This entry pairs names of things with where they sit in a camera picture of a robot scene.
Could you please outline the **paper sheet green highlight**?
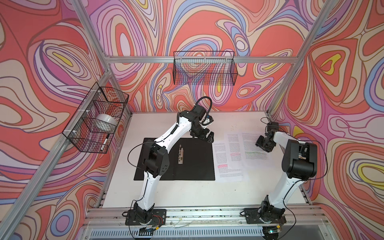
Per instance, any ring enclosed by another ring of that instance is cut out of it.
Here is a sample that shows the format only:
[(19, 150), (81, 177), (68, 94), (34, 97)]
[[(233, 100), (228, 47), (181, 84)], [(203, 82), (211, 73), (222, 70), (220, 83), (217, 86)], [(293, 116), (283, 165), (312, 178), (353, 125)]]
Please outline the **paper sheet green highlight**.
[(242, 155), (244, 164), (248, 168), (266, 168), (268, 166), (268, 153), (256, 146), (256, 142), (261, 134), (241, 133), (242, 138)]

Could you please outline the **white RAY file folder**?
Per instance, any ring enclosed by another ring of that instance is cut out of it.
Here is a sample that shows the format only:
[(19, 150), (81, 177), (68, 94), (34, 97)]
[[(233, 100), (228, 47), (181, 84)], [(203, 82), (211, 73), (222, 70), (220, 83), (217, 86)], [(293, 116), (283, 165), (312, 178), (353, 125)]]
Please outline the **white RAY file folder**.
[[(184, 148), (184, 163), (178, 164), (179, 145)], [(181, 138), (169, 153), (170, 167), (161, 181), (214, 181), (214, 159), (211, 143)]]

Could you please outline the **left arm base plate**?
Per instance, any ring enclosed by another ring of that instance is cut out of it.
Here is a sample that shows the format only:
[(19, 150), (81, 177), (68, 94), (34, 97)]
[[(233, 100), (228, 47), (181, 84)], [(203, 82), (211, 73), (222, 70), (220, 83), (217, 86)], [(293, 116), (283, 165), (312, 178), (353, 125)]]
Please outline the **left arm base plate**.
[(122, 213), (126, 218), (126, 226), (161, 227), (166, 223), (167, 210), (154, 209), (149, 211), (128, 210)]

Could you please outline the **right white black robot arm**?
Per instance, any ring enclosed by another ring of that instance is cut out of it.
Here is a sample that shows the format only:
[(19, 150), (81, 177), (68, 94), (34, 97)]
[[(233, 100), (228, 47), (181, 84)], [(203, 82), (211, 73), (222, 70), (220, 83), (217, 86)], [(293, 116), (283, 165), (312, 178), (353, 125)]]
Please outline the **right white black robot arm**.
[(283, 173), (274, 191), (265, 197), (258, 210), (264, 223), (281, 219), (294, 191), (317, 174), (318, 147), (281, 131), (277, 122), (269, 122), (265, 135), (258, 138), (256, 146), (270, 153), (277, 145), (284, 148)]

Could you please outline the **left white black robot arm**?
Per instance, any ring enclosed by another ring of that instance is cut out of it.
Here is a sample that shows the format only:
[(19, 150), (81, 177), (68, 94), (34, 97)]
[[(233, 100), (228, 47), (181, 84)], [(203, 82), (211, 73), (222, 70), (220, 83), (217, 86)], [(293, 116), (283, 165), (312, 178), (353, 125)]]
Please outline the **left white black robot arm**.
[(143, 143), (144, 183), (139, 199), (133, 200), (133, 209), (128, 213), (128, 219), (134, 219), (141, 225), (152, 221), (155, 193), (162, 175), (170, 166), (171, 149), (187, 132), (193, 138), (213, 143), (214, 133), (207, 128), (213, 121), (203, 107), (194, 106), (192, 110), (178, 113), (176, 122), (163, 135), (153, 142)]

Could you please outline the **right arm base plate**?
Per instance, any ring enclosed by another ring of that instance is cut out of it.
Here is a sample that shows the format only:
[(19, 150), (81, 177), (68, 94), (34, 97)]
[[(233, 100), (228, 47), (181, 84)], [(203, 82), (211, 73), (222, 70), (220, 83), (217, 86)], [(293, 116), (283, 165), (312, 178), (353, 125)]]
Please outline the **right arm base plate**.
[(242, 215), (246, 218), (247, 224), (285, 224), (285, 208), (273, 208), (270, 212), (262, 212), (261, 208), (245, 208)]

